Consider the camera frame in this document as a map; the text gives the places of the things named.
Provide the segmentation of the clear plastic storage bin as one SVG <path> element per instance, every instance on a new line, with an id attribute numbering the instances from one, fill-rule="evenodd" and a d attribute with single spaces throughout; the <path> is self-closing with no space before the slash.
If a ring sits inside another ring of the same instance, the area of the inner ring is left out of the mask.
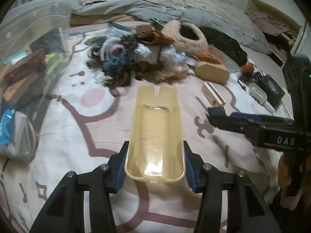
<path id="1" fill-rule="evenodd" d="M 11 9 L 1 23 L 1 156 L 28 162 L 48 97 L 70 62 L 75 0 L 35 0 Z"/>

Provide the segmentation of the translucent yellow plastic case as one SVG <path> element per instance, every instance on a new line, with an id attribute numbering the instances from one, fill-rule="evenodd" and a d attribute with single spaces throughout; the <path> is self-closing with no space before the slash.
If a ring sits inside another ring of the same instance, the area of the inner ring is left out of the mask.
<path id="1" fill-rule="evenodd" d="M 124 170 L 139 182 L 172 183 L 186 173 L 182 123 L 175 87 L 139 86 Z"/>

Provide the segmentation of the grey blue quilt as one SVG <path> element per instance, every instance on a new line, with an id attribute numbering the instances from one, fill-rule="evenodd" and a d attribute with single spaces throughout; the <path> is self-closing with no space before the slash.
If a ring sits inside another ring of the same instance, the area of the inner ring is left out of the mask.
<path id="1" fill-rule="evenodd" d="M 270 53 L 266 37 L 246 13 L 217 0 L 77 0 L 72 6 L 73 26 L 101 24 L 108 20 L 177 20 L 214 28 L 245 47 Z"/>

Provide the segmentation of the black stitched garment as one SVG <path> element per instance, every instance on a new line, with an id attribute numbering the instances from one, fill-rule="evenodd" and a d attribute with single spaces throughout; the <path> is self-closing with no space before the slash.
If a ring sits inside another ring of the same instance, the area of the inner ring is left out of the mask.
<path id="1" fill-rule="evenodd" d="M 215 48 L 225 53 L 238 66 L 243 66 L 247 64 L 247 53 L 241 48 L 241 46 L 235 39 L 214 28 L 202 26 L 199 27 L 199 29 L 204 34 L 208 44 L 213 45 Z"/>

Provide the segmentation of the white plastic scoop holder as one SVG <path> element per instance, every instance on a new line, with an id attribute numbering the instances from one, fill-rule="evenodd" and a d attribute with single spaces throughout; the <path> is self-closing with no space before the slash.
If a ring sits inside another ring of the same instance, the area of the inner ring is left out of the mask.
<path id="1" fill-rule="evenodd" d="M 274 114 L 275 109 L 268 102 L 267 94 L 255 83 L 249 85 L 248 94 L 261 106 L 264 106 L 270 114 Z"/>

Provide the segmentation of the beige fluffy slipper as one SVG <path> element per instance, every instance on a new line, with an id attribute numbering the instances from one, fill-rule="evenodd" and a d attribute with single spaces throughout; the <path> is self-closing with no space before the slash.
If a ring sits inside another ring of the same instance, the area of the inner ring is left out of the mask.
<path id="1" fill-rule="evenodd" d="M 194 24 L 173 20 L 166 23 L 161 32 L 174 39 L 172 45 L 178 53 L 196 56 L 208 48 L 206 37 Z"/>

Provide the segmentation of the black mouse box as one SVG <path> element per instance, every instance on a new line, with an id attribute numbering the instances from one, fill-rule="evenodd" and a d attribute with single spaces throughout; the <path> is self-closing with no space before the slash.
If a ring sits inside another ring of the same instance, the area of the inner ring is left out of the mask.
<path id="1" fill-rule="evenodd" d="M 276 109 L 285 94 L 279 84 L 270 75 L 265 75 L 257 80 L 256 85 L 266 93 L 268 103 Z"/>

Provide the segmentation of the orange leather pouch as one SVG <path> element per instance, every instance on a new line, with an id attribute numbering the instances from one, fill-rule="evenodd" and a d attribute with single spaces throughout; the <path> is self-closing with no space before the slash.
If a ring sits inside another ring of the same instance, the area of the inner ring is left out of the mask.
<path id="1" fill-rule="evenodd" d="M 254 71 L 254 64 L 253 63 L 247 63 L 247 64 L 240 66 L 239 68 L 243 74 L 251 73 Z"/>

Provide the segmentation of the dark tangled yarn pile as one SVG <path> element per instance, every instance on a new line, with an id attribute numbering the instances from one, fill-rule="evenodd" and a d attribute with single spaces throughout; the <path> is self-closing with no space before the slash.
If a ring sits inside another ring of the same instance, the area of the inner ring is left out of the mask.
<path id="1" fill-rule="evenodd" d="M 142 80 L 141 67 L 135 63 L 138 36 L 130 34 L 119 38 L 100 35 L 88 39 L 85 45 L 90 46 L 86 65 L 104 73 L 100 82 L 109 89 L 129 86 L 133 74 L 137 80 Z"/>

